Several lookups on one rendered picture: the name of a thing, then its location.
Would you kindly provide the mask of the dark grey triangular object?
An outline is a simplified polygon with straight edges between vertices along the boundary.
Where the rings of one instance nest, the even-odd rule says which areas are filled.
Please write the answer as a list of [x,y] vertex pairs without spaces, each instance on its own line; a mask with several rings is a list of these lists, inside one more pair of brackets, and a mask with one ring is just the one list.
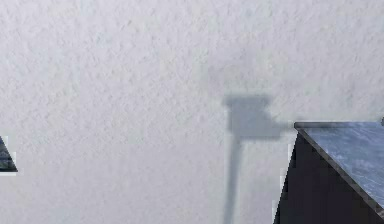
[[0,136],[0,172],[17,172],[18,169]]

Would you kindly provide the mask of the dark cabinet with marble top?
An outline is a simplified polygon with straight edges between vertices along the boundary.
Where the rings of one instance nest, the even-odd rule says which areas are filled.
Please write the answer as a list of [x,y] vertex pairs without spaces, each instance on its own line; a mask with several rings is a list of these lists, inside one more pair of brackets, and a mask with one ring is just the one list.
[[273,224],[384,224],[384,125],[296,122]]

